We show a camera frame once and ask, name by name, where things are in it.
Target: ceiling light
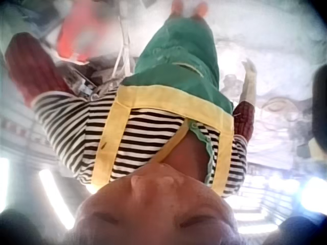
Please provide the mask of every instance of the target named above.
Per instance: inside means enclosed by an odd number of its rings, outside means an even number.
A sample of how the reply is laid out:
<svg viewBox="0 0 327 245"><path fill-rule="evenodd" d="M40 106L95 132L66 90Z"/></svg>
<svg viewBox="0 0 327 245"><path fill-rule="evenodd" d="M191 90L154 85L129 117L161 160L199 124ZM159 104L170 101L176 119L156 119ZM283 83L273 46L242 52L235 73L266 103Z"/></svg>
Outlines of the ceiling light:
<svg viewBox="0 0 327 245"><path fill-rule="evenodd" d="M261 234L261 233L270 233L278 229L278 226L275 224L264 224L264 225L255 225L255 226L241 226L239 227L240 234Z"/></svg>
<svg viewBox="0 0 327 245"><path fill-rule="evenodd" d="M309 211L327 215L327 182L317 177L311 178L304 187L301 204Z"/></svg>
<svg viewBox="0 0 327 245"><path fill-rule="evenodd" d="M6 197L9 180L9 160L0 158L0 213L6 207Z"/></svg>
<svg viewBox="0 0 327 245"><path fill-rule="evenodd" d="M60 221L63 223L66 229L71 229L74 226L75 219L68 210L59 189L56 186L52 173L49 170L42 170L40 171L39 175L46 195L48 196L49 201Z"/></svg>

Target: child's arm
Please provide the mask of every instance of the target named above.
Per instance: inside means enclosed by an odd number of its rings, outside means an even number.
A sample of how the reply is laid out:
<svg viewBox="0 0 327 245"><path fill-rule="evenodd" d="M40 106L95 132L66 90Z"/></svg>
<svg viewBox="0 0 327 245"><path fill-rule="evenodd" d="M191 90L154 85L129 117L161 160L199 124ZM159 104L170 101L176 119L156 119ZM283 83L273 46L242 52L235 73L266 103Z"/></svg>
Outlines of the child's arm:
<svg viewBox="0 0 327 245"><path fill-rule="evenodd" d="M6 61L13 82L34 110L60 161L88 184L114 95L98 102L74 96L51 57L28 33L13 37Z"/></svg>
<svg viewBox="0 0 327 245"><path fill-rule="evenodd" d="M231 165L223 197L237 193L244 182L247 171L247 144L253 134L256 69L250 60L244 62L243 65L246 70L246 76L240 103L233 112L234 140L232 145Z"/></svg>

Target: red sleeve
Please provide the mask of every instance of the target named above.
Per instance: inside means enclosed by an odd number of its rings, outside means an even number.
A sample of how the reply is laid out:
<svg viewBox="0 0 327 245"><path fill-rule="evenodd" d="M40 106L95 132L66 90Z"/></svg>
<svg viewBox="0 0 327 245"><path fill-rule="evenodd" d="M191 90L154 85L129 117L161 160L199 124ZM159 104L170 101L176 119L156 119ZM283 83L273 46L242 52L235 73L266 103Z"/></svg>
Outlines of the red sleeve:
<svg viewBox="0 0 327 245"><path fill-rule="evenodd" d="M249 142L253 133L254 111L252 104L242 101L233 112L235 135L243 136L247 142Z"/></svg>
<svg viewBox="0 0 327 245"><path fill-rule="evenodd" d="M29 33L16 34L5 54L7 67L25 103L49 91L72 93L51 57Z"/></svg>

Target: yellow trim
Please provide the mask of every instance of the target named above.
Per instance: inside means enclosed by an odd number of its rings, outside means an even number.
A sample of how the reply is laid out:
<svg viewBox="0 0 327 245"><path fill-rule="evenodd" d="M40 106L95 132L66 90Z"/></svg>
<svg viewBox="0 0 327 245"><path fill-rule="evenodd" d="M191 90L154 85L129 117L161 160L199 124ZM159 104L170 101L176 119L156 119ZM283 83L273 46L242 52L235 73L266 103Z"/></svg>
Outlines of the yellow trim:
<svg viewBox="0 0 327 245"><path fill-rule="evenodd" d="M216 172L211 188L219 195L223 194L229 175L233 137L220 133Z"/></svg>
<svg viewBox="0 0 327 245"><path fill-rule="evenodd" d="M186 118L176 134L158 151L150 160L151 162L162 162L169 153L184 139L189 130L189 122Z"/></svg>
<svg viewBox="0 0 327 245"><path fill-rule="evenodd" d="M312 138L309 141L309 150L312 159L314 159L315 161L322 161L327 163L327 154L318 145L316 138Z"/></svg>
<svg viewBox="0 0 327 245"><path fill-rule="evenodd" d="M97 150L91 185L99 190L109 183L113 163L129 118L130 108L114 101Z"/></svg>
<svg viewBox="0 0 327 245"><path fill-rule="evenodd" d="M169 111L218 130L220 138L213 189L218 194L223 193L231 161L234 134L233 117L211 102L162 85L119 87L97 151L96 164L92 175L92 184L97 189L106 185L109 181L130 110L136 108ZM180 137L170 142L170 145L166 147L167 150L171 150L171 146L177 144L178 140L181 140Z"/></svg>
<svg viewBox="0 0 327 245"><path fill-rule="evenodd" d="M120 86L117 101L134 108L164 110L199 121L233 136L233 117L213 103L176 88L151 86Z"/></svg>

